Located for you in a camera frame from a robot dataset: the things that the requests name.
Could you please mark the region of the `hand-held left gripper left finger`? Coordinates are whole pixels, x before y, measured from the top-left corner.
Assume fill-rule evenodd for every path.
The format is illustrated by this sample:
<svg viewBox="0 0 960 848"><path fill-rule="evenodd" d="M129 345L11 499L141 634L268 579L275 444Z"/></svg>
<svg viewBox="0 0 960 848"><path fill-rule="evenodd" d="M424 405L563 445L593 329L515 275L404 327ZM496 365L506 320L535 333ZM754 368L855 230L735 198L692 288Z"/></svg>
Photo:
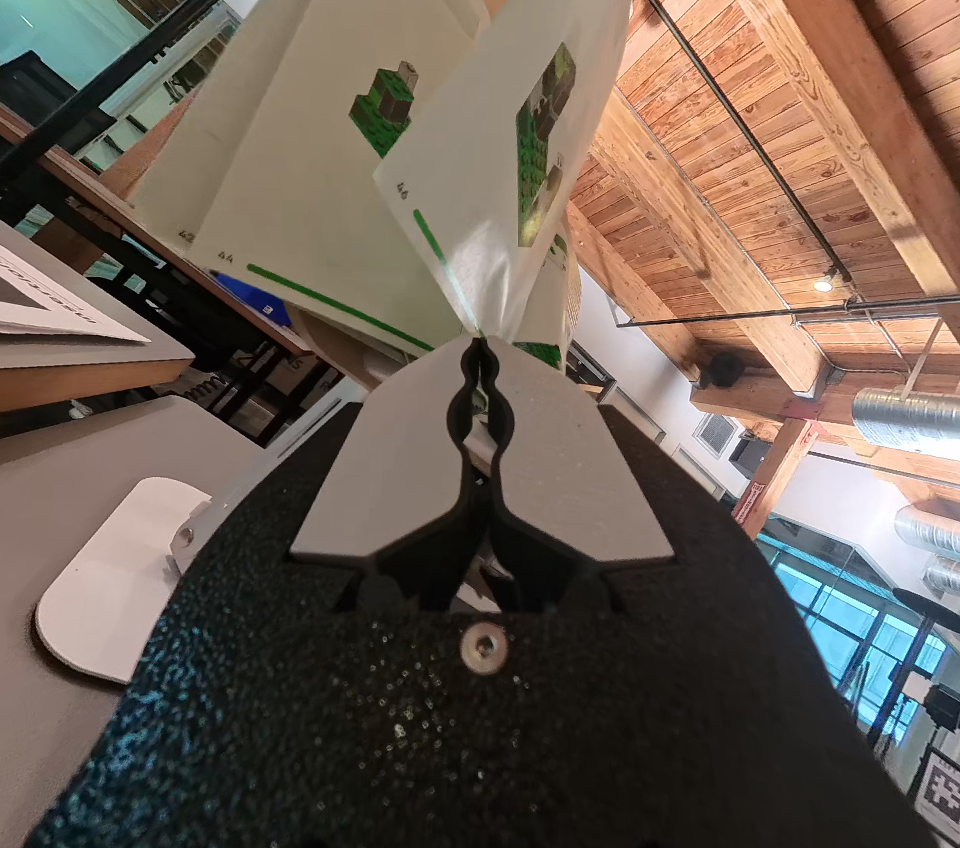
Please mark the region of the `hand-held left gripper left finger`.
<svg viewBox="0 0 960 848"><path fill-rule="evenodd" d="M295 561L450 610L482 544L482 488L464 445L480 354L477 339L456 339L366 397L294 538Z"/></svg>

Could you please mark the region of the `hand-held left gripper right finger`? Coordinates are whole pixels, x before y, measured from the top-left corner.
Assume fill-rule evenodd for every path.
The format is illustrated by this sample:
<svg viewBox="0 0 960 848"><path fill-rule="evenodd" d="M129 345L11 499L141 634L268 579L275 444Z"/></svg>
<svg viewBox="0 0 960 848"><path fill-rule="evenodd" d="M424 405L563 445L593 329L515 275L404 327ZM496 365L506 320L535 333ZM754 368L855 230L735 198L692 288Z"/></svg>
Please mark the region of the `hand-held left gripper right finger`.
<svg viewBox="0 0 960 848"><path fill-rule="evenodd" d="M618 610L613 575L675 551L596 401L498 338L482 343L482 381L496 445L487 534L507 574L484 578L498 610Z"/></svg>

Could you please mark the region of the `brick instruction booklet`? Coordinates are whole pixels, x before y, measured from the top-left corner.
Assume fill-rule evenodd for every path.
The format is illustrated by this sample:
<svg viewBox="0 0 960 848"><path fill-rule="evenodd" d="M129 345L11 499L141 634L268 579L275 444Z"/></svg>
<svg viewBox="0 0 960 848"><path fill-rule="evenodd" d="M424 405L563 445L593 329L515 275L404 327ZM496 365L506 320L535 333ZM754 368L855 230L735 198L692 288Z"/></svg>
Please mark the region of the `brick instruction booklet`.
<svg viewBox="0 0 960 848"><path fill-rule="evenodd" d="M415 358L559 367L632 0L259 0L130 196L192 264Z"/></svg>

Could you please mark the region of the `round black speaker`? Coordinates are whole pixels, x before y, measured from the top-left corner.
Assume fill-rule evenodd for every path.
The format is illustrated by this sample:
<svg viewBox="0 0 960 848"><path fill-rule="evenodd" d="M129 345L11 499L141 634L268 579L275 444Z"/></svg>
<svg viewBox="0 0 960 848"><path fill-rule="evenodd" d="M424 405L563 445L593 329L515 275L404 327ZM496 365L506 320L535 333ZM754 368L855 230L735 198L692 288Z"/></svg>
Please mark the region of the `round black speaker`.
<svg viewBox="0 0 960 848"><path fill-rule="evenodd" d="M702 365L699 385L702 389L730 389L743 378L747 367L737 351L719 350Z"/></svg>

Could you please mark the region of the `metal conduit pipe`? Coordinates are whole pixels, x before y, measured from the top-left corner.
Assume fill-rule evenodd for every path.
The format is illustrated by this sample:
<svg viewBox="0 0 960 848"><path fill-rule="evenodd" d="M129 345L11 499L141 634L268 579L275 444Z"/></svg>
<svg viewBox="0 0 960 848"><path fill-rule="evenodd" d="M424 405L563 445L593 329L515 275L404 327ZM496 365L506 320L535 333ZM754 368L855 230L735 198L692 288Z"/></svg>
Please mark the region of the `metal conduit pipe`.
<svg viewBox="0 0 960 848"><path fill-rule="evenodd" d="M625 322L616 322L618 329L646 329L714 324L723 322L756 321L773 318L812 319L815 322L826 322L839 319L850 320L855 316L869 315L877 317L881 313L904 314L908 317L929 317L930 313L949 306L959 304L957 293L940 296L926 296L915 299L894 299L883 301L854 301L846 300L839 304L810 305L801 307L785 307L781 309L765 309L759 311L724 312L709 315L694 315L670 318L631 318Z"/></svg>

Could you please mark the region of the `white rounded mat board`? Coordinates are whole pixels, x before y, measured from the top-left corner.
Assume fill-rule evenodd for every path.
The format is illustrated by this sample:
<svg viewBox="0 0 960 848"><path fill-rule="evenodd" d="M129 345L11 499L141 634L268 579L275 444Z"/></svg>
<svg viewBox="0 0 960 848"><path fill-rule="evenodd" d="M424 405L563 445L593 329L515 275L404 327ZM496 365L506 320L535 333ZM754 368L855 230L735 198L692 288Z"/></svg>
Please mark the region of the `white rounded mat board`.
<svg viewBox="0 0 960 848"><path fill-rule="evenodd" d="M37 603L46 650L79 674L128 685L180 578L175 533L209 503L174 479L136 483Z"/></svg>

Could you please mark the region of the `white printed paper sheet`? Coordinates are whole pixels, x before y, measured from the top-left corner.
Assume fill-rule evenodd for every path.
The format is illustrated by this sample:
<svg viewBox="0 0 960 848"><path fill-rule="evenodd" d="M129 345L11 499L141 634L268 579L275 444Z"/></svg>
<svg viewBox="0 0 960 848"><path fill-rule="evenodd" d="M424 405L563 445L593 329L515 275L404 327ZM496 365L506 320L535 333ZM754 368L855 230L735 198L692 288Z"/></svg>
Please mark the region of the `white printed paper sheet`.
<svg viewBox="0 0 960 848"><path fill-rule="evenodd" d="M1 332L149 342L5 247L1 248Z"/></svg>

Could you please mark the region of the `long wooden table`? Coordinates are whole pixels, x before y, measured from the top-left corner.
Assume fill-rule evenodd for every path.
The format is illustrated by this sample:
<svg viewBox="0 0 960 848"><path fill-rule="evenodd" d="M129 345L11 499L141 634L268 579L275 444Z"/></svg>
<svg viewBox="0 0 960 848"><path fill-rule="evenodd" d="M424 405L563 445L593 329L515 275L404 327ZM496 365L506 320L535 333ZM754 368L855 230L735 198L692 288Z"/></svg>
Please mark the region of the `long wooden table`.
<svg viewBox="0 0 960 848"><path fill-rule="evenodd" d="M311 350L291 329L277 326L182 254L150 234L133 209L100 178L54 147L11 182L3 196L22 196L61 220L173 305L175 314L208 330L219 343L267 341L300 358Z"/></svg>

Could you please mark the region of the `black ceiling pipe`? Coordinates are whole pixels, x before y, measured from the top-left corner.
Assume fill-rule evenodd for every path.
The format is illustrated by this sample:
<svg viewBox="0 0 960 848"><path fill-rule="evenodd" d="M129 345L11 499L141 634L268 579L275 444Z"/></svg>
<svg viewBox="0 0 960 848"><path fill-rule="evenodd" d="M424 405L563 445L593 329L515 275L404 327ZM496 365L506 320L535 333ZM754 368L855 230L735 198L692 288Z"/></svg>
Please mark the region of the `black ceiling pipe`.
<svg viewBox="0 0 960 848"><path fill-rule="evenodd" d="M719 82L714 77L714 74L710 72L701 56L694 49L690 40L686 35L683 34L672 15L667 12L664 3L661 2L661 0L646 0L646 2L653 9L654 14L658 17L658 19L664 24L665 28L673 37L683 54L691 62L694 70L701 76L705 85L712 92L714 98L716 98L716 100L720 103L728 118L732 121L741 136L750 146L750 149L753 151L756 157L759 158L764 169L770 174L781 193L786 197L789 205L798 215L800 221L807 228L807 230L809 230L814 240L822 249L822 252L826 254L830 262L830 269L834 272L834 275L841 280L842 284L851 287L854 284L854 276L852 272L849 270L848 266L846 266L846 263L842 260L840 255L834 250L831 242L829 242L820 226L804 206L793 187L786 181L786 177L776 166L773 158L769 156L760 140L756 137L755 133L746 123L739 110L727 96L724 89L720 86Z"/></svg>

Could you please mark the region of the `black-white marker tag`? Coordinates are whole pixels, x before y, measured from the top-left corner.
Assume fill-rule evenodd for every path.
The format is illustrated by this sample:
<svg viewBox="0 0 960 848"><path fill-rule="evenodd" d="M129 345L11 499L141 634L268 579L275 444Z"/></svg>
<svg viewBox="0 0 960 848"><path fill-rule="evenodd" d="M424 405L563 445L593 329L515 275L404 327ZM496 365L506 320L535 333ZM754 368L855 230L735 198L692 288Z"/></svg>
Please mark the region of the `black-white marker tag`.
<svg viewBox="0 0 960 848"><path fill-rule="evenodd" d="M959 846L959 764L928 745L908 798L920 819L942 843Z"/></svg>

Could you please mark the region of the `black metal bar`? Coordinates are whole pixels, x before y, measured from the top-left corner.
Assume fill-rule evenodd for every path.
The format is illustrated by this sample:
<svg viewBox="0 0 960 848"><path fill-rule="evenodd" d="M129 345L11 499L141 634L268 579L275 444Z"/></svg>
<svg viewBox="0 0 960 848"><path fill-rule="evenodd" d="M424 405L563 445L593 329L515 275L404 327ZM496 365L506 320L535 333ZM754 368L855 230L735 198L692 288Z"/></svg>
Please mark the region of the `black metal bar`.
<svg viewBox="0 0 960 848"><path fill-rule="evenodd" d="M98 109L157 56L174 45L191 26L222 0L185 0L134 45L76 91L1 159L2 190L9 188L65 134Z"/></svg>

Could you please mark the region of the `white wall vent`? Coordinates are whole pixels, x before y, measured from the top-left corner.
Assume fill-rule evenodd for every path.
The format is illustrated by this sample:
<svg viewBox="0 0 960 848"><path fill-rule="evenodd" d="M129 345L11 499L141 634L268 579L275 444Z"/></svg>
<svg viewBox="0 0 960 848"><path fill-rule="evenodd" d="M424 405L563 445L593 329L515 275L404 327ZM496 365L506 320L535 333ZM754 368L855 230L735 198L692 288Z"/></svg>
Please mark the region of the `white wall vent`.
<svg viewBox="0 0 960 848"><path fill-rule="evenodd" d="M726 458L741 432L741 426L731 418L704 413L694 430L695 440L714 458Z"/></svg>

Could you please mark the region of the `wooden post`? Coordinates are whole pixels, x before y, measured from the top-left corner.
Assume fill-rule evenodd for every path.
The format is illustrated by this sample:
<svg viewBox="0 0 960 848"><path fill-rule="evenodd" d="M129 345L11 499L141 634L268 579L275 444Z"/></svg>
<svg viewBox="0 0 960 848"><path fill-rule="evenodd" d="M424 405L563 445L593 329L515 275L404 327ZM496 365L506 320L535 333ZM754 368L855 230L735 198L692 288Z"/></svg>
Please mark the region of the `wooden post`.
<svg viewBox="0 0 960 848"><path fill-rule="evenodd" d="M757 540L800 463L822 433L813 420L786 419L731 512L751 540Z"/></svg>

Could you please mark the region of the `silver metal duct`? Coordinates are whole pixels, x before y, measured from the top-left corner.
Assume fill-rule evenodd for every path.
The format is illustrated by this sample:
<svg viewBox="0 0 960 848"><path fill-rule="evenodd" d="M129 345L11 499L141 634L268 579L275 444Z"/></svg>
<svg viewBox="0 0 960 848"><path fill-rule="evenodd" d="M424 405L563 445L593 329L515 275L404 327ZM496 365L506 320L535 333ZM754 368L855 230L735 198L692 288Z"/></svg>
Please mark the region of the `silver metal duct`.
<svg viewBox="0 0 960 848"><path fill-rule="evenodd" d="M894 516L894 532L907 545L939 556L959 560L959 520L907 505Z"/></svg>
<svg viewBox="0 0 960 848"><path fill-rule="evenodd" d="M853 398L851 418L871 445L931 458L959 460L959 397L865 388Z"/></svg>

